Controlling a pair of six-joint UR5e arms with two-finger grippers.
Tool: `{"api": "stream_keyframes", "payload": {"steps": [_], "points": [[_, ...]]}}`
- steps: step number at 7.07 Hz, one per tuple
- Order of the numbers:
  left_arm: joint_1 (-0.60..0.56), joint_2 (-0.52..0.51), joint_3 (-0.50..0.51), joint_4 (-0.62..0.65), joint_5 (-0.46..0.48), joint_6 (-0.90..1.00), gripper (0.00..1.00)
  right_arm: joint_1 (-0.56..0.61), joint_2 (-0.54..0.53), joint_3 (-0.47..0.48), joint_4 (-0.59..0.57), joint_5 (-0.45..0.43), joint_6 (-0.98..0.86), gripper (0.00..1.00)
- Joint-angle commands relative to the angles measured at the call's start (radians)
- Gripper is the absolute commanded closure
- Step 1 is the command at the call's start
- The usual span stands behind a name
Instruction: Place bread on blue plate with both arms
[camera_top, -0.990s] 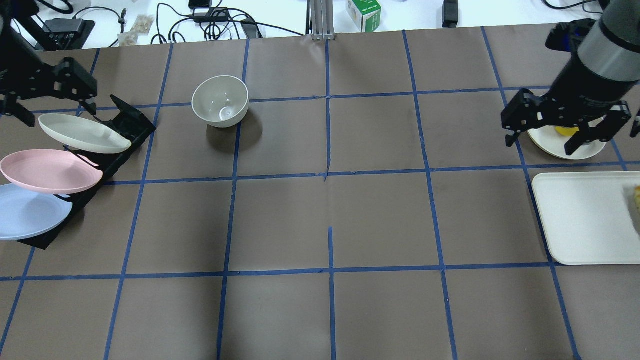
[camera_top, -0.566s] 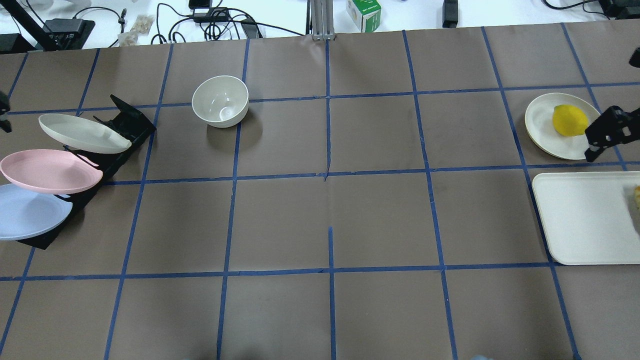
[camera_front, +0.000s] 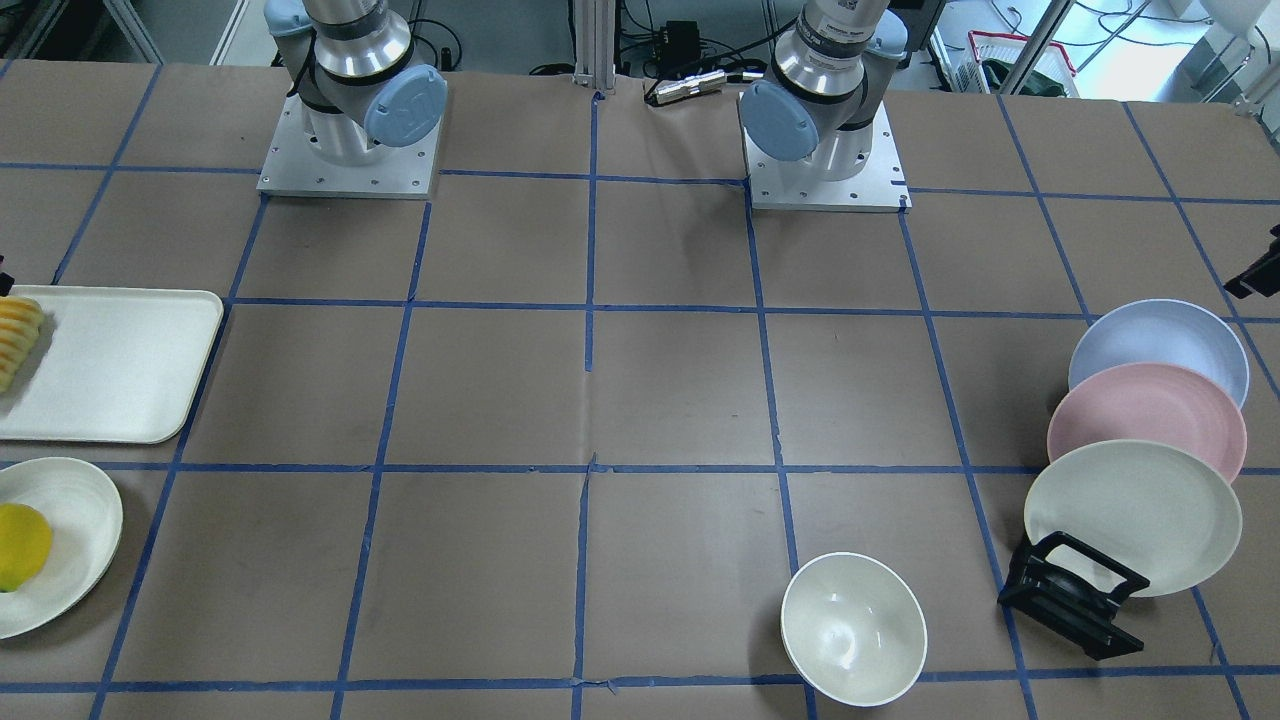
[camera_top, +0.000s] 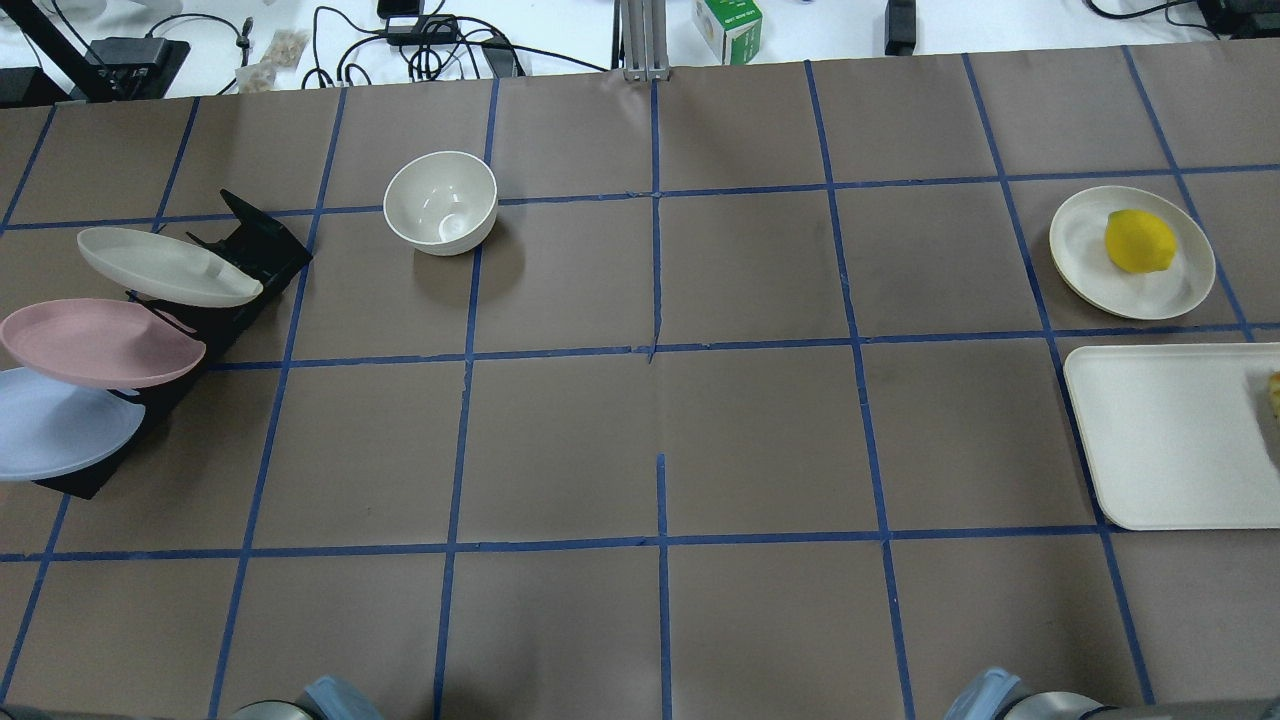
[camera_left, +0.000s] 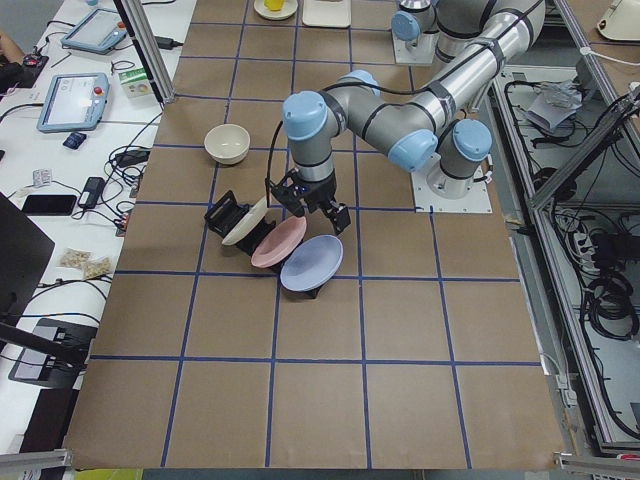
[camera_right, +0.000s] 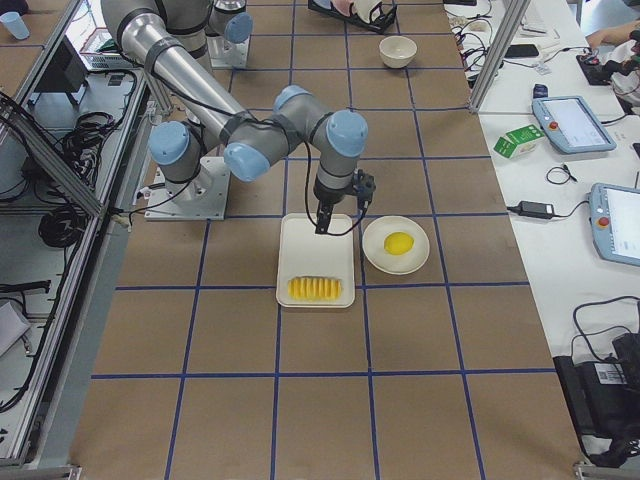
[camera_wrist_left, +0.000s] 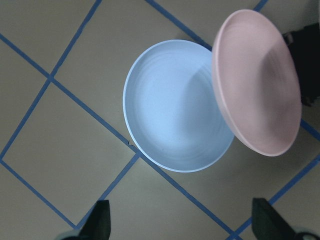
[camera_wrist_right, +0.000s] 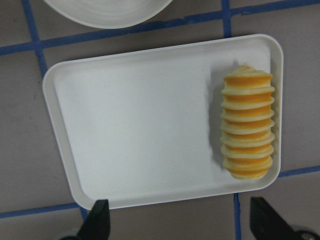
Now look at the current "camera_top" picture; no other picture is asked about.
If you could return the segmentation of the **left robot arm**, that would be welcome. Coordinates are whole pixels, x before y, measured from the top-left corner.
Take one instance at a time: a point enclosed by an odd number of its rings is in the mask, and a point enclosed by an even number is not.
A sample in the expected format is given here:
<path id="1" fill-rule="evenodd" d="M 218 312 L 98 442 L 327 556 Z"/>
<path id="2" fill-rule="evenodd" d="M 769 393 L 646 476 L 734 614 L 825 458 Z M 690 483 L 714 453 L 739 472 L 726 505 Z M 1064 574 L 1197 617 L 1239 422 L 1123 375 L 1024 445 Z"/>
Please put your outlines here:
<path id="1" fill-rule="evenodd" d="M 325 675 L 294 700 L 260 700 L 221 719 L 384 719 L 372 701 L 339 676 Z M 157 715 L 56 711 L 3 705 L 1 719 L 164 719 Z"/>

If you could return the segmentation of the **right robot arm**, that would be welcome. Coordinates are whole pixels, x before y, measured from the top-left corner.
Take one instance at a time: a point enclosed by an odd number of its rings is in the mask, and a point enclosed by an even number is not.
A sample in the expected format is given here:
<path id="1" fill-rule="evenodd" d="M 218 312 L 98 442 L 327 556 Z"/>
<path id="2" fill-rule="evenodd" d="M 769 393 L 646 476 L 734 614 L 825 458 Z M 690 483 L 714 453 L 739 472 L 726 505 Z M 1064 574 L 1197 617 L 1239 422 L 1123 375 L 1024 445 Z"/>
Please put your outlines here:
<path id="1" fill-rule="evenodd" d="M 1033 691 L 1019 675 L 987 667 L 961 691 L 943 719 L 1089 719 L 1114 708 L 1069 691 Z"/>

